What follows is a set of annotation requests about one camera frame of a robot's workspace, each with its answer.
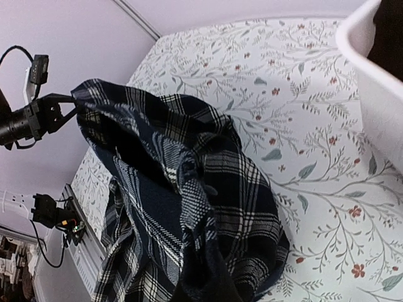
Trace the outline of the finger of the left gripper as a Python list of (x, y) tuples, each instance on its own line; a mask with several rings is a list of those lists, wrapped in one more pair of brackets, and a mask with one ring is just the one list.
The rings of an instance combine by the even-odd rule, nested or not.
[(62, 113), (55, 114), (54, 117), (51, 118), (50, 124), (50, 133), (55, 133), (59, 131), (69, 120), (71, 120), (79, 111), (79, 108), (76, 107), (65, 116)]
[(76, 100), (74, 97), (70, 95), (56, 94), (51, 93), (47, 95), (47, 99), (54, 103), (72, 103), (76, 104)]

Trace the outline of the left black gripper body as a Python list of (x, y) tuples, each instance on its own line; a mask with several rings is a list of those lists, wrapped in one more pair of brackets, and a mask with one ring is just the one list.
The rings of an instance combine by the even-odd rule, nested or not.
[(63, 126), (61, 96), (44, 96), (23, 108), (23, 138), (41, 140), (44, 134), (54, 133)]

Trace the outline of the black white plaid skirt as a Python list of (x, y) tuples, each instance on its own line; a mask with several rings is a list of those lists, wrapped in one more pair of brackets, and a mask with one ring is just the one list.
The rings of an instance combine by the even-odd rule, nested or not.
[(90, 79), (72, 91), (111, 174), (93, 301), (257, 301), (290, 244), (232, 118), (193, 96)]

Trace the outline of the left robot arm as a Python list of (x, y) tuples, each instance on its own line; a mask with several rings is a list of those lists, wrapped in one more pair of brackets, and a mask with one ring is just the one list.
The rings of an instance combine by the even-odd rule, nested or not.
[(45, 134), (61, 129), (81, 107), (71, 96), (48, 94), (12, 111), (4, 95), (1, 95), (1, 145), (7, 150), (13, 146), (25, 150), (35, 144), (20, 145), (19, 140), (33, 139), (35, 142)]

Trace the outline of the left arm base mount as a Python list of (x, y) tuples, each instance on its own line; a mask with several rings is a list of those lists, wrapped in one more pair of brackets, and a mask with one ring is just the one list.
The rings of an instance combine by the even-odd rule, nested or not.
[(31, 209), (33, 222), (48, 229), (57, 229), (65, 233), (67, 241), (78, 246), (86, 230), (85, 222), (75, 207), (75, 197), (55, 200), (48, 194), (35, 194)]

